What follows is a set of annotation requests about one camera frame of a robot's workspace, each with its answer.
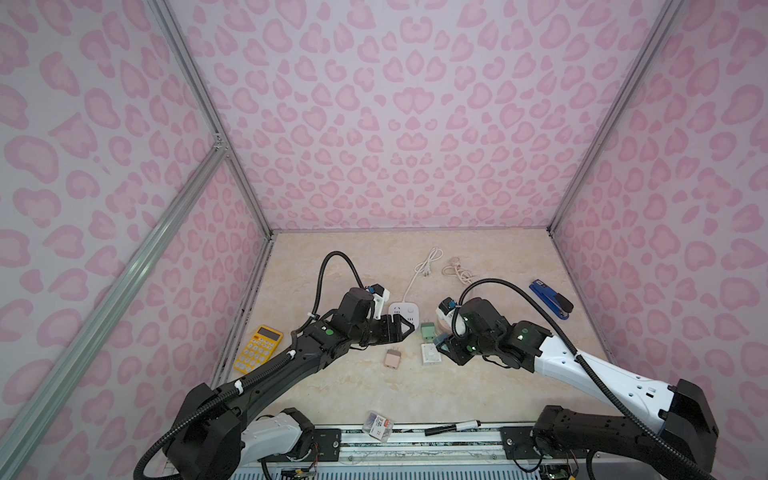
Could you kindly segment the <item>green charger plug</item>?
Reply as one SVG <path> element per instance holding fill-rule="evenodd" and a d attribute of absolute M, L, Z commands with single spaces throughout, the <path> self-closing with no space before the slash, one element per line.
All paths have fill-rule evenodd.
<path fill-rule="evenodd" d="M 437 337 L 437 329 L 434 323 L 425 322 L 420 325 L 420 333 L 425 343 L 432 343 Z"/>

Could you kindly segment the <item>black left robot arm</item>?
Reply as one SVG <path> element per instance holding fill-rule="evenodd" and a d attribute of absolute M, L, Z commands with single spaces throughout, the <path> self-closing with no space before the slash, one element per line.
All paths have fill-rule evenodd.
<path fill-rule="evenodd" d="M 202 383 L 185 397 L 170 429 L 138 460 L 133 478 L 146 478 L 158 454 L 175 467 L 176 479 L 228 479 L 244 455 L 280 455 L 293 450 L 277 433 L 255 425 L 263 410 L 305 378 L 351 350 L 400 343 L 416 330 L 400 314 L 384 313 L 389 292 L 380 284 L 350 288 L 337 308 L 312 309 L 292 331 L 290 343 L 253 371 L 216 388 Z"/>

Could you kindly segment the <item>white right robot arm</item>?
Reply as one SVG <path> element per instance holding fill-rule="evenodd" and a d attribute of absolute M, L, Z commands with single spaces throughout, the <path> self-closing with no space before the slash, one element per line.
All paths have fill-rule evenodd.
<path fill-rule="evenodd" d="M 504 369 L 522 369 L 563 382 L 614 407 L 617 415 L 578 413 L 547 405 L 531 429 L 543 455 L 583 450 L 586 463 L 599 453 L 640 461 L 666 479 L 709 479 L 719 428 L 703 389 L 644 377 L 578 349 L 557 322 L 520 287 L 494 279 L 520 295 L 548 322 L 509 322 L 493 304 L 470 297 L 437 307 L 450 331 L 436 338 L 439 353 L 463 366 L 474 358 Z"/>

